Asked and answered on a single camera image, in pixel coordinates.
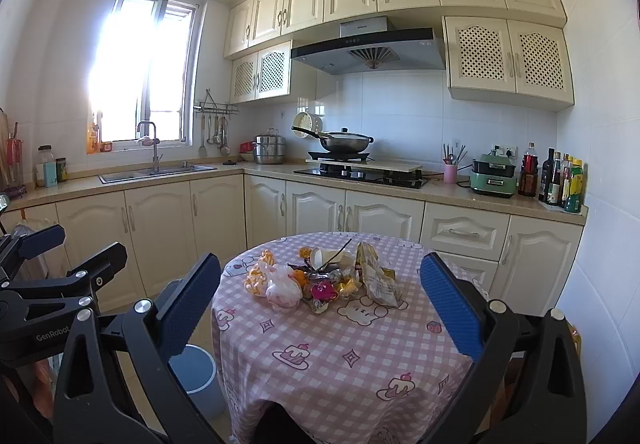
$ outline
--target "stainless steel pot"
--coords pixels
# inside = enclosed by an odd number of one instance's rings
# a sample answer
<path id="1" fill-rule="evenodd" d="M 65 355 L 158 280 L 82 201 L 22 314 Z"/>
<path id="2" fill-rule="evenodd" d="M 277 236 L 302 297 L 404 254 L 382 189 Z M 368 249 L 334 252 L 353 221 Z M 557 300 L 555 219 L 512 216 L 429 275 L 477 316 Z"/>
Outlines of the stainless steel pot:
<path id="1" fill-rule="evenodd" d="M 316 139 L 320 139 L 322 148 L 333 153 L 360 153 L 367 150 L 370 143 L 373 143 L 373 137 L 362 134 L 352 134 L 347 129 L 342 132 L 312 132 L 311 130 L 301 129 L 300 127 L 291 127 L 291 130 L 305 132 L 312 135 Z"/>
<path id="2" fill-rule="evenodd" d="M 278 135 L 276 129 L 255 136 L 254 162 L 258 164 L 282 164 L 287 150 L 287 138 Z"/>

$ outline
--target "faucet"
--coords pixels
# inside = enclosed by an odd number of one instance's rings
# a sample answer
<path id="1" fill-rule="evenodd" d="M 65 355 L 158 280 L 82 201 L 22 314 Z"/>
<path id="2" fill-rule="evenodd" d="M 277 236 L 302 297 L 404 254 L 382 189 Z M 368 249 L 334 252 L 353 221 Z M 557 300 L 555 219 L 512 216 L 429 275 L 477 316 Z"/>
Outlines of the faucet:
<path id="1" fill-rule="evenodd" d="M 156 124 L 153 121 L 146 121 L 146 119 L 143 119 L 142 121 L 140 121 L 140 123 L 138 123 L 138 126 L 136 127 L 136 130 L 138 132 L 140 132 L 140 125 L 151 125 L 154 128 L 154 173 L 159 173 L 160 158 L 158 157 L 158 145 L 160 144 L 160 140 L 157 137 L 158 133 L 156 131 Z"/>

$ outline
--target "countertop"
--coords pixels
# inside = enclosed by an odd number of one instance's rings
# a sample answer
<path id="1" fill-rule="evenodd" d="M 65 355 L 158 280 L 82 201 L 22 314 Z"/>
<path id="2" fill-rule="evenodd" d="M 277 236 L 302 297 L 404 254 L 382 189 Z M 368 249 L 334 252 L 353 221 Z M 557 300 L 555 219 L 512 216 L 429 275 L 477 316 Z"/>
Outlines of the countertop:
<path id="1" fill-rule="evenodd" d="M 9 204 L 7 211 L 90 195 L 99 195 L 100 193 L 111 193 L 114 191 L 153 186 L 157 184 L 207 179 L 210 177 L 220 177 L 222 175 L 247 174 L 271 177 L 272 179 L 292 180 L 308 184 L 329 186 L 351 191 L 360 191 L 364 193 L 376 193 L 378 195 L 417 199 L 426 202 L 447 204 L 450 206 L 521 215 L 523 217 L 565 222 L 567 224 L 576 224 L 579 226 L 583 226 L 585 224 L 588 212 L 588 208 L 585 206 L 582 207 L 580 214 L 551 211 L 540 204 L 537 199 L 523 197 L 518 194 L 511 198 L 478 195 L 473 193 L 470 189 L 465 189 L 455 184 L 445 184 L 444 181 L 440 179 L 431 179 L 420 189 L 409 189 L 384 184 L 329 179 L 325 177 L 294 173 L 299 169 L 315 167 L 317 166 L 317 163 L 273 165 L 238 163 L 236 166 L 223 166 L 222 163 L 205 163 L 205 165 L 215 167 L 216 169 L 212 169 L 210 171 L 199 171 L 196 173 L 149 177 L 147 179 L 129 180 L 110 184 L 103 184 L 97 176 L 72 179 L 51 188 L 36 188 L 33 191 L 29 191 L 26 196 L 12 201 L 11 204 Z"/>

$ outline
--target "kitchen sink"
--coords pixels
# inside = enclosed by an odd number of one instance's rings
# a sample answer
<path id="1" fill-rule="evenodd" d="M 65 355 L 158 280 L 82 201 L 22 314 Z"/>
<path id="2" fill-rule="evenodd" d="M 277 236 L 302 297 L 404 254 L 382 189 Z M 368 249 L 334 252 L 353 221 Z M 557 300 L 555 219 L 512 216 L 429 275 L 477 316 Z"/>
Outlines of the kitchen sink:
<path id="1" fill-rule="evenodd" d="M 111 182 L 121 182 L 123 180 L 146 179 L 148 177 L 157 177 L 158 175 L 175 175 L 177 173 L 192 173 L 194 171 L 206 171 L 210 169 L 217 168 L 213 166 L 202 166 L 201 164 L 183 164 L 182 166 L 163 166 L 159 171 L 154 171 L 153 168 L 145 168 L 107 173 L 99 177 L 102 183 L 108 184 Z"/>

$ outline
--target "pink checkered tablecloth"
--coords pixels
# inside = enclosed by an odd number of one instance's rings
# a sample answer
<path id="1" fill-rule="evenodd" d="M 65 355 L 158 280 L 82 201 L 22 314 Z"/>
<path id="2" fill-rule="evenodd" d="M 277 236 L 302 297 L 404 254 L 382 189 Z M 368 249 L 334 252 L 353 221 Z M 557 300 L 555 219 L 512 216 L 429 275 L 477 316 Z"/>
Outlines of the pink checkered tablecloth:
<path id="1" fill-rule="evenodd" d="M 319 315 L 302 302 L 277 313 L 266 298 L 245 291 L 244 275 L 264 249 L 278 263 L 303 264 L 300 247 L 340 248 L 350 237 L 353 254 L 366 241 L 396 270 L 398 309 L 365 294 L 334 301 Z M 311 233 L 262 244 L 229 262 L 213 300 L 212 339 L 234 437 L 249 442 L 273 401 L 317 443 L 415 444 L 471 365 L 420 286 L 417 271 L 428 252 L 392 237 Z"/>

